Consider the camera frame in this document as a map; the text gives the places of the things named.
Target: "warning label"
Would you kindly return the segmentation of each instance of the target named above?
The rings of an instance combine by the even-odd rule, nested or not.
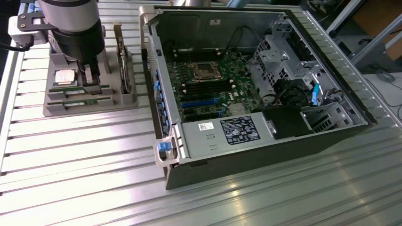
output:
[[[251,116],[222,120],[220,124],[230,145],[260,139]]]

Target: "blue latch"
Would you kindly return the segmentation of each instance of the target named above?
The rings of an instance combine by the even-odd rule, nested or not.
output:
[[[314,105],[318,105],[318,101],[316,101],[318,93],[319,93],[319,83],[315,84],[314,90],[312,90],[311,102]]]
[[[167,152],[171,150],[171,143],[165,142],[165,143],[159,143],[157,144],[157,151],[159,152]]]
[[[33,3],[29,3],[28,5],[28,13],[33,13],[35,12],[35,4]]]
[[[156,82],[155,82],[153,90],[160,90],[159,80],[156,80]]]

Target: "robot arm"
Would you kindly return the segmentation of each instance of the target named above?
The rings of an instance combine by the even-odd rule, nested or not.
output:
[[[12,39],[27,51],[35,44],[48,41],[52,48],[76,61],[84,87],[100,93],[99,66],[96,56],[105,48],[103,27],[96,0],[37,0],[43,12],[24,13],[10,18]]]

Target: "cable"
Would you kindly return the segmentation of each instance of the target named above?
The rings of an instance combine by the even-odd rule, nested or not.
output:
[[[319,106],[322,106],[323,103],[324,103],[324,99],[326,99],[326,96],[327,96],[327,92],[328,92],[328,91],[330,91],[330,90],[326,89],[324,93],[322,94],[322,100],[320,100]]]
[[[395,34],[395,33],[398,33],[398,32],[402,32],[402,29],[399,29],[399,30],[395,30],[394,32],[391,32],[390,34]]]
[[[396,111],[398,119],[402,121],[402,117],[399,116],[399,111],[400,111],[400,108],[402,108],[402,103],[398,104],[398,105],[391,105],[391,104],[387,102],[387,100],[384,99],[384,97],[383,97],[382,93],[379,92],[379,90],[376,89],[376,87],[374,86],[372,82],[371,82],[368,79],[366,79],[366,78],[364,78],[364,80],[370,83],[370,85],[372,86],[372,88],[376,90],[376,92],[378,92],[380,98],[383,99],[386,105],[387,105],[388,107],[398,107],[398,111]],[[392,86],[395,86],[398,89],[402,90],[402,88],[400,88],[399,86],[394,85],[391,82],[390,82],[390,84],[391,84]]]
[[[17,51],[17,52],[25,52],[25,51],[28,51],[31,49],[29,46],[24,46],[21,48],[19,48],[19,47],[13,47],[13,46],[5,45],[4,43],[0,43],[0,48],[5,49],[8,51]]]
[[[307,103],[307,105],[308,105],[308,96],[307,96],[307,93],[302,90],[302,88],[300,87],[298,87],[298,86],[292,86],[291,88],[294,88],[294,89],[296,89],[296,90],[299,90],[300,91],[300,93],[303,94],[303,96],[304,96],[304,99],[306,99],[306,103]]]
[[[248,26],[246,26],[246,25],[238,26],[238,27],[235,28],[234,32],[232,32],[231,39],[230,39],[230,41],[228,41],[228,43],[227,43],[227,46],[226,46],[226,48],[224,48],[223,53],[227,52],[227,50],[228,50],[228,48],[230,48],[230,46],[231,46],[231,43],[232,43],[232,39],[234,39],[234,37],[235,37],[238,31],[240,30],[239,40],[236,41],[236,44],[235,44],[235,47],[238,47],[238,45],[239,45],[239,43],[240,43],[240,40],[242,40],[242,37],[243,37],[243,29],[247,29],[248,31],[251,31],[251,33],[254,34],[254,36],[255,36],[255,38],[258,39],[258,41],[260,41],[260,38],[259,38],[258,34],[255,33],[255,31],[251,29],[251,27],[248,27]]]
[[[392,81],[396,80],[396,78],[390,73],[387,73],[386,71],[376,71],[375,76],[383,82],[391,83]]]
[[[328,15],[324,18],[322,18],[320,20],[318,20],[318,22],[324,21],[327,18],[328,18]]]

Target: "black cable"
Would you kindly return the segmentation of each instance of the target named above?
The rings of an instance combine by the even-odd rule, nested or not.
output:
[[[31,49],[29,46],[13,47],[13,46],[5,45],[4,43],[0,43],[0,48],[5,49],[8,51],[17,51],[17,52],[25,52],[25,51],[28,51]]]
[[[328,91],[330,91],[330,90],[326,89],[324,93],[322,94],[322,100],[320,100],[319,106],[322,106],[323,103],[324,103],[324,99],[326,99],[326,96],[327,96],[327,92],[328,92]]]
[[[307,103],[307,105],[308,105],[308,96],[307,96],[307,93],[302,90],[302,88],[300,87],[298,87],[298,86],[292,86],[291,88],[294,88],[294,89],[296,89],[296,90],[299,90],[300,91],[300,93],[303,94],[303,96],[304,96],[304,99],[306,99],[306,103]]]
[[[399,111],[400,111],[400,108],[402,108],[402,103],[398,104],[398,105],[391,105],[391,104],[387,102],[387,100],[384,99],[384,97],[383,97],[382,93],[379,92],[379,90],[376,89],[376,87],[374,86],[372,82],[371,82],[368,79],[366,79],[366,81],[370,83],[370,85],[372,86],[372,88],[376,90],[376,92],[378,92],[380,98],[383,99],[386,105],[387,105],[388,107],[398,107],[398,111],[396,111],[398,119],[402,121],[402,117],[399,116]],[[394,85],[391,82],[390,82],[390,84],[391,84],[392,86],[395,86],[398,89],[402,90],[402,88],[400,88],[399,86]]]
[[[271,104],[276,103],[276,101],[279,100],[279,98],[282,97],[282,95],[284,94],[287,89],[288,89],[288,86],[286,86],[284,89],[282,90],[282,92],[275,95],[275,99],[272,100]]]
[[[391,83],[392,81],[396,80],[396,78],[390,73],[387,73],[386,71],[376,71],[375,76],[383,82]]]
[[[398,33],[398,32],[402,32],[402,29],[399,29],[399,30],[395,30],[394,32],[391,32],[390,34],[395,34],[395,33]]]
[[[240,40],[242,40],[242,37],[243,37],[243,29],[247,29],[248,31],[251,31],[251,33],[254,34],[255,38],[258,39],[258,41],[260,41],[260,38],[258,36],[258,34],[255,33],[255,31],[251,29],[251,27],[246,26],[246,25],[242,25],[242,26],[238,26],[232,32],[232,35],[231,35],[231,39],[227,43],[227,46],[224,48],[224,51],[223,53],[227,52],[228,48],[231,47],[231,43],[232,43],[232,40],[234,40],[234,37],[238,33],[238,31],[240,30],[240,36],[239,36],[239,40],[236,41],[236,44],[235,44],[235,48],[238,47],[239,43],[240,43]]]

